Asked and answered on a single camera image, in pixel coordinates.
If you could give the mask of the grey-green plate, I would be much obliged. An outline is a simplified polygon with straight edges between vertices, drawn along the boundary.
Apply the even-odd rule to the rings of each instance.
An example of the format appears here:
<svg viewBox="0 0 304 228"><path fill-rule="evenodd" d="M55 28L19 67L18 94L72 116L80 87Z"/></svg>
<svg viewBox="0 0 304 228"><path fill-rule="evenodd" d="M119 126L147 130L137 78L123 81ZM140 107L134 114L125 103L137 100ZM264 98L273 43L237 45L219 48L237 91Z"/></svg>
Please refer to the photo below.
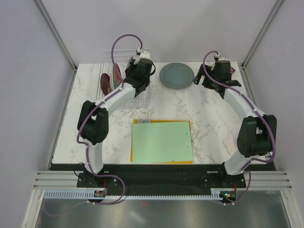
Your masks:
<svg viewBox="0 0 304 228"><path fill-rule="evenodd" d="M183 89L194 79L193 70L183 63L169 63L160 70L161 82L170 89Z"/></svg>

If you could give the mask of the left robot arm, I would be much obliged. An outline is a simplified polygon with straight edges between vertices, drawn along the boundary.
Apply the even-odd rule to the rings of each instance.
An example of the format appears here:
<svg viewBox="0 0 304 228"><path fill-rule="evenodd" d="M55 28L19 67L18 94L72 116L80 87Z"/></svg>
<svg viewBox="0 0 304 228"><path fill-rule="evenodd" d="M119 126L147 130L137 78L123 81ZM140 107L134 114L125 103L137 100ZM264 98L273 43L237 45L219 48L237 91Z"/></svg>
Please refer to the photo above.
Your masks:
<svg viewBox="0 0 304 228"><path fill-rule="evenodd" d="M155 73L155 65L148 58L141 58L138 62L132 59L125 73L126 78L114 91L101 100L85 101L78 119L76 141L85 146L85 168L90 172L87 180L94 187L104 182L104 175L100 171L104 167L102 146L109 133L109 117L120 106L146 90L150 76Z"/></svg>

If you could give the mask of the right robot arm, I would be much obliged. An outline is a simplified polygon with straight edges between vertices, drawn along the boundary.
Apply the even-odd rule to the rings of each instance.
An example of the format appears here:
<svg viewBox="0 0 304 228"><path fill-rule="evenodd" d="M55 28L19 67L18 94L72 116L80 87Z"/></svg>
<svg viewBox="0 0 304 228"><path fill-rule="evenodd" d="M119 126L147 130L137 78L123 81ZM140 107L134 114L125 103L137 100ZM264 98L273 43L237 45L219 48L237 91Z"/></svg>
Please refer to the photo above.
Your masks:
<svg viewBox="0 0 304 228"><path fill-rule="evenodd" d="M232 79L228 60L217 60L213 66L201 64L194 78L194 84L203 80L202 85L216 91L236 112L242 121L237 137L237 150L232 157L222 163L218 183L223 187L235 181L253 161L269 163L272 159L262 157L275 151L277 119L259 110L246 96L242 85Z"/></svg>

